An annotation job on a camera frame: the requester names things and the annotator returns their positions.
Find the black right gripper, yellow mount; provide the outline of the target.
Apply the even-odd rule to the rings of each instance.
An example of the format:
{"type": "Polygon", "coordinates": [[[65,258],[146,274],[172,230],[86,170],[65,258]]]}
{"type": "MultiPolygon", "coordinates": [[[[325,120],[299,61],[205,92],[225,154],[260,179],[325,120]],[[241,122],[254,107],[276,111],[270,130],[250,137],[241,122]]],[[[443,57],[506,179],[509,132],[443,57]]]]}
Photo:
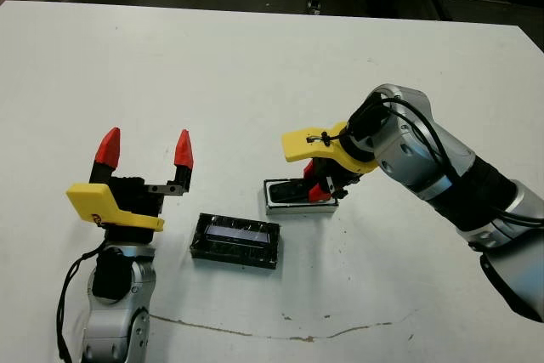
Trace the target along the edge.
{"type": "Polygon", "coordinates": [[[345,186],[377,168],[373,155],[354,150],[351,156],[351,149],[344,148],[351,144],[346,127],[346,122],[339,122],[332,128],[310,127],[281,137],[288,162],[309,160],[302,177],[309,202],[340,200],[347,195],[345,186]]]}

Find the black left gripper, yellow mount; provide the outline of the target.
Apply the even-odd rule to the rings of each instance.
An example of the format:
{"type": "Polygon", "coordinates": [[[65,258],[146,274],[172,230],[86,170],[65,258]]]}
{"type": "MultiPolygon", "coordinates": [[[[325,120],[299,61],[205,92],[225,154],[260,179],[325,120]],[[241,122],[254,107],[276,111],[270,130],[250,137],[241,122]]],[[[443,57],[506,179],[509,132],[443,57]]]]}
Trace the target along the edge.
{"type": "Polygon", "coordinates": [[[102,138],[90,183],[73,184],[66,195],[80,219],[101,228],[106,241],[149,244],[154,234],[163,231],[160,214],[164,198],[181,196],[190,190],[194,167],[190,134],[183,129],[179,136],[173,159],[174,179],[166,184],[146,184],[137,177],[110,179],[120,157],[120,138],[118,127],[102,138]]]}

